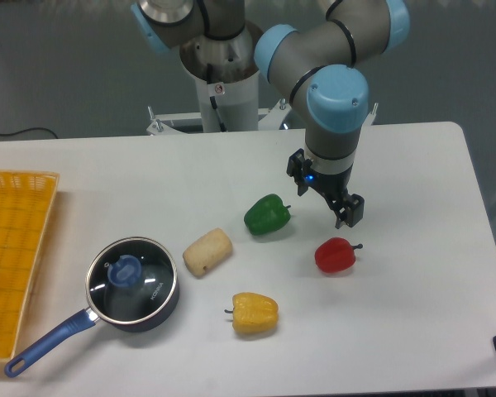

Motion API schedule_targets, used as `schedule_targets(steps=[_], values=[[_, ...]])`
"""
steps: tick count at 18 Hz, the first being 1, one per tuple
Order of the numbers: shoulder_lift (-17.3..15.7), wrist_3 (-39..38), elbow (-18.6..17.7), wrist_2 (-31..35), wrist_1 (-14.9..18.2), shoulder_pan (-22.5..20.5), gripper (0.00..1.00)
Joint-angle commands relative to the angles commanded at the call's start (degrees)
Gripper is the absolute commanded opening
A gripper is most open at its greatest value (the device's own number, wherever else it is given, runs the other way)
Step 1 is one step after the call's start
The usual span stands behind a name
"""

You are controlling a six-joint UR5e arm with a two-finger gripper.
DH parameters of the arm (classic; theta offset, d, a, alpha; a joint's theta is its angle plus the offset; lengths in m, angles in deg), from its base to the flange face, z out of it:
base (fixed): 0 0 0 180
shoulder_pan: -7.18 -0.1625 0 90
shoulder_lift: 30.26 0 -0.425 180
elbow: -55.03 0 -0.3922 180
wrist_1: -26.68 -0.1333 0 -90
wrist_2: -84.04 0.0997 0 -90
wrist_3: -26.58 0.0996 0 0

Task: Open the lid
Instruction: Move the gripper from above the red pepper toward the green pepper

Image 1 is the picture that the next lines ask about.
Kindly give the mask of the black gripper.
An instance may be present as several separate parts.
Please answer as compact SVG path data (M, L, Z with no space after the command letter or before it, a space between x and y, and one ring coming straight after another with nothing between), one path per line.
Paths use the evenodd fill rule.
M307 158L304 149L298 149L289 157L286 173L297 185L298 196L313 189L323 197L336 217L335 228L340 229L345 224L354 227L364 215L363 197L358 194L348 194L347 185L351 170L352 167L336 174L315 170L313 160Z

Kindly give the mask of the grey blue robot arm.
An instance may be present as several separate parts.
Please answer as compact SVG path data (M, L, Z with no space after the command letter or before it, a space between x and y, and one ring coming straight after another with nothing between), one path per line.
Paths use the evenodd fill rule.
M306 32L284 24L262 31L242 1L136 1L131 12L154 51L178 50L204 131L255 130L257 80L265 79L305 125L304 146L287 164L298 192L321 195L337 226L362 219L365 202L347 188L369 113L356 65L406 39L404 2L331 1L324 22Z

